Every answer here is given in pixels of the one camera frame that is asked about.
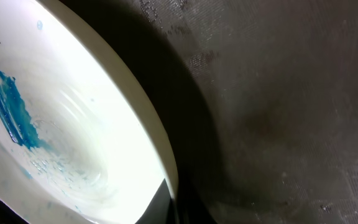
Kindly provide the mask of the white plate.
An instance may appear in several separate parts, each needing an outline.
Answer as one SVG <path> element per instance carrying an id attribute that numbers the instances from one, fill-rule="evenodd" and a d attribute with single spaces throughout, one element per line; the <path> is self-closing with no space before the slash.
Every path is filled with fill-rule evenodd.
<path id="1" fill-rule="evenodd" d="M 178 173 L 126 64 L 59 1 L 0 1 L 0 200 L 28 223 L 136 223 Z"/>

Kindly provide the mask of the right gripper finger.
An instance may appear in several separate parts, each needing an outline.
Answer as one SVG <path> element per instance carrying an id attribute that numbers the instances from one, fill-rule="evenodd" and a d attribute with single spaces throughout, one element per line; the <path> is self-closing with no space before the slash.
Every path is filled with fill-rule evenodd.
<path id="1" fill-rule="evenodd" d="M 173 200 L 165 180 L 162 181 L 144 214 L 135 224 L 176 224 Z"/>

